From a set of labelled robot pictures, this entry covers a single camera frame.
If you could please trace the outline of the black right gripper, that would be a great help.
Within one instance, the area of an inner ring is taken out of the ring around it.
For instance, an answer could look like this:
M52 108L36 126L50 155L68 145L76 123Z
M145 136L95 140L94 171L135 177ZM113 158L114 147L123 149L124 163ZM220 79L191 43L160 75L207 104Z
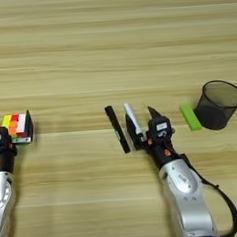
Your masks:
M153 107L148 107L151 118L160 119L161 114ZM144 149L149 154L158 169L161 169L165 164L180 159L180 155L174 151L171 140L167 137L156 138L148 136L147 139L142 139L142 135L136 132L135 124L132 119L125 115L126 128L136 150Z

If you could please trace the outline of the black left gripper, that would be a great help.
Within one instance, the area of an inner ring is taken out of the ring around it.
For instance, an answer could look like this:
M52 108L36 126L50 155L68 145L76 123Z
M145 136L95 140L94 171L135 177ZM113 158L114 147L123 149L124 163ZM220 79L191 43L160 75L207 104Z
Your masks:
M25 122L27 137L13 140L0 140L0 172L12 173L14 171L14 160L18 154L17 146L19 144L30 144L32 142L34 125L29 110L26 111Z

